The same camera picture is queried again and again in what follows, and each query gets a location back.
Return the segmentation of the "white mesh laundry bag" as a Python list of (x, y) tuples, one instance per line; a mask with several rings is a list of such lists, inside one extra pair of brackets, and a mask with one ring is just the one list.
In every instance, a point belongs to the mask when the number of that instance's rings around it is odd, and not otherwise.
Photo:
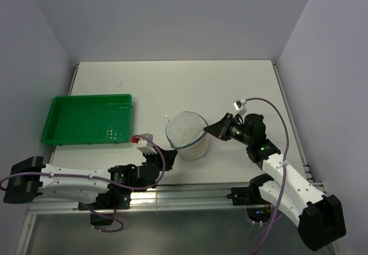
[(208, 150), (209, 139), (204, 131), (207, 126), (207, 121), (201, 115), (182, 111), (168, 119), (165, 134), (170, 146), (178, 151), (182, 160), (193, 161), (203, 157)]

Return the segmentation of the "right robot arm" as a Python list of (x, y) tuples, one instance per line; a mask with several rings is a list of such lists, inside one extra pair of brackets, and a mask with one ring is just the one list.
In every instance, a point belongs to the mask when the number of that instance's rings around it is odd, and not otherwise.
[(204, 132), (246, 145), (248, 157), (263, 171), (248, 186), (231, 189), (227, 198), (233, 205), (274, 205), (296, 225), (302, 242), (312, 251), (346, 235), (340, 200), (318, 190), (283, 159), (281, 151), (266, 136), (262, 115), (249, 114), (239, 124), (228, 113), (205, 127)]

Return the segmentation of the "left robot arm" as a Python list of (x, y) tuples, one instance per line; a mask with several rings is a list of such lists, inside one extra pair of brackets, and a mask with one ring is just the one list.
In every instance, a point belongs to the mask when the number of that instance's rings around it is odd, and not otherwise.
[(117, 165), (109, 169), (68, 169), (45, 164), (41, 156), (33, 156), (14, 164), (10, 175), (1, 179), (3, 202), (26, 204), (36, 198), (72, 200), (109, 208), (121, 203), (128, 208), (132, 192), (155, 188), (165, 172), (173, 168), (176, 150), (155, 150), (152, 147), (142, 155), (145, 162)]

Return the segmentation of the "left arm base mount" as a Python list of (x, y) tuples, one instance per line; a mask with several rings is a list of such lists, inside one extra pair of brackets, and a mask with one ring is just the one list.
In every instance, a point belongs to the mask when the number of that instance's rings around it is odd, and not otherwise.
[[(122, 193), (107, 192), (105, 194), (98, 194), (96, 200), (88, 204), (94, 211), (98, 210), (113, 210), (114, 213), (107, 214), (108, 217), (115, 217), (117, 210), (127, 210), (130, 206), (131, 192), (123, 190)], [(99, 217), (90, 212), (90, 223), (93, 226), (110, 226), (113, 221), (103, 217)]]

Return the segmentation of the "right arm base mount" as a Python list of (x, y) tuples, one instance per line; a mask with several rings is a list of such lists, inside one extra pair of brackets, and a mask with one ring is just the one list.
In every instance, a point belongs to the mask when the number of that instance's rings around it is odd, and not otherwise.
[(251, 186), (233, 187), (226, 198), (233, 206), (245, 206), (251, 223), (264, 224), (271, 218), (271, 204), (260, 197)]

